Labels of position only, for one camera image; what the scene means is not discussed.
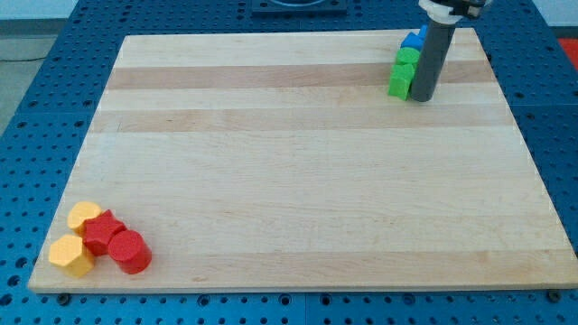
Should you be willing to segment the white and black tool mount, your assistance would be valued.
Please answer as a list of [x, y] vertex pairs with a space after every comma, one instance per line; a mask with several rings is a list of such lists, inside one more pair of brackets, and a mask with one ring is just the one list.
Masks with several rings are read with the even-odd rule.
[[437, 23], [458, 23], [479, 19], [492, 0], [419, 0], [418, 5]]

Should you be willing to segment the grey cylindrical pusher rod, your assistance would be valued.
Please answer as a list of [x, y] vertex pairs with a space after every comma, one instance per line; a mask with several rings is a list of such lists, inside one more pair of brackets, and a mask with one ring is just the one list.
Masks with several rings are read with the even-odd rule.
[[437, 23], [434, 20], [428, 24], [410, 90], [414, 101], [427, 102], [432, 99], [455, 27], [455, 24]]

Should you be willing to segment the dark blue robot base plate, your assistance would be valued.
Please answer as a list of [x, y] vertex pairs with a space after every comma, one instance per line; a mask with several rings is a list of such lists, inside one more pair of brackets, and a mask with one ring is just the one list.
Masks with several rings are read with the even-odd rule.
[[250, 0], [252, 15], [343, 14], [348, 0]]

